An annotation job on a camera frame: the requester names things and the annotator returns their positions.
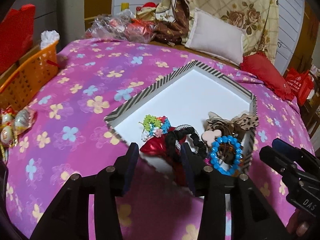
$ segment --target bed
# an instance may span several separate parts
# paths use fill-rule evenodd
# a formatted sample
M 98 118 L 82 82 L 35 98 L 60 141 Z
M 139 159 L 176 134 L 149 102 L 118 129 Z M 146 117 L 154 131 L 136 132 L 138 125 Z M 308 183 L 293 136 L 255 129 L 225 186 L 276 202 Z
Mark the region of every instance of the bed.
M 127 151 L 127 146 L 108 131 L 103 117 L 125 98 L 193 60 L 220 70 L 257 96 L 260 125 L 249 176 L 282 222 L 288 223 L 294 212 L 285 200 L 288 190 L 281 176 L 259 160 L 258 153 L 276 137 L 313 153 L 296 100 L 284 102 L 255 76 L 224 63 L 161 46 L 77 40 L 58 58 L 63 69 L 30 103 L 38 112 L 34 126 L 9 152 L 7 210 L 13 224 L 27 237 L 71 174 L 96 174 Z M 196 240 L 202 207 L 202 199 L 172 184 L 141 159 L 131 190 L 117 199 L 126 240 Z M 231 218 L 226 219 L 228 226 Z M 95 239 L 92 198 L 89 231 L 90 239 Z

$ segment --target orange basket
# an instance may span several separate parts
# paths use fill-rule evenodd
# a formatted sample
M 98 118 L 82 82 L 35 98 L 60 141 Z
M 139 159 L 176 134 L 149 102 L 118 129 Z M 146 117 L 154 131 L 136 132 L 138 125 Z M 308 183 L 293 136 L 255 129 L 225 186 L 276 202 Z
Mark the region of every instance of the orange basket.
M 9 105 L 19 111 L 34 95 L 58 73 L 58 67 L 47 60 L 57 63 L 56 46 L 59 41 L 42 49 L 22 63 L 0 87 L 0 108 Z

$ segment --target bolt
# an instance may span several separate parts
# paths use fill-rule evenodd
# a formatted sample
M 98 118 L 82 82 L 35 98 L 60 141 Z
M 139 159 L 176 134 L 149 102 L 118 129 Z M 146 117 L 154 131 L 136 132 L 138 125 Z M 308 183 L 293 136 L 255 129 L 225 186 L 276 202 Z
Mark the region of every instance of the bolt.
M 114 166 L 108 166 L 106 167 L 106 172 L 114 172 L 116 168 Z
M 244 173 L 241 173 L 241 174 L 239 175 L 239 178 L 240 178 L 241 180 L 243 180 L 243 181 L 249 179 L 248 175 L 247 175 L 247 174 L 244 174 Z
M 206 172 L 211 172 L 213 171 L 213 168 L 211 166 L 204 166 L 203 170 Z
M 77 179 L 79 179 L 79 177 L 80 177 L 80 174 L 75 173 L 75 174 L 72 174 L 72 175 L 70 176 L 70 179 L 72 179 L 72 180 L 77 180 Z

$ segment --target tray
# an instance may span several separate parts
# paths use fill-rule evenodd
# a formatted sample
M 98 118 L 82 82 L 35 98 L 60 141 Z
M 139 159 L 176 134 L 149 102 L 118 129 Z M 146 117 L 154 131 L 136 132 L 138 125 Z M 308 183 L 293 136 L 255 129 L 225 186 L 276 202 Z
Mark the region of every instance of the tray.
M 145 115 L 165 115 L 172 126 L 189 124 L 201 135 L 210 111 L 228 120 L 243 111 L 257 114 L 257 100 L 250 91 L 220 71 L 193 61 L 142 90 L 107 115 L 104 121 L 117 138 L 127 145 L 136 142 L 141 147 L 143 126 L 138 122 L 142 122 Z M 251 164 L 254 136 L 255 129 L 250 130 L 242 141 L 243 172 Z M 140 156 L 157 171 L 171 177 L 172 168 L 163 159 L 141 152 Z

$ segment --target blue beaded bracelet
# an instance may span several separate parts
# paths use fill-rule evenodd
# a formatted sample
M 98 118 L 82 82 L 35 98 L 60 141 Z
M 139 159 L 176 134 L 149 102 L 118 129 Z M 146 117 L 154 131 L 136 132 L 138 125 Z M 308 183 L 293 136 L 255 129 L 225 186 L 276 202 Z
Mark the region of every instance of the blue beaded bracelet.
M 230 167 L 228 171 L 225 171 L 222 167 L 220 167 L 219 158 L 217 156 L 217 152 L 219 150 L 220 144 L 229 143 L 232 144 L 235 149 L 235 159 L 233 161 L 233 165 Z M 243 158 L 241 144 L 238 142 L 238 139 L 232 137 L 231 135 L 218 137 L 215 142 L 212 143 L 212 149 L 210 152 L 210 163 L 212 166 L 218 170 L 221 174 L 232 176 L 236 170 L 239 169 L 239 164 L 241 163 L 241 159 Z

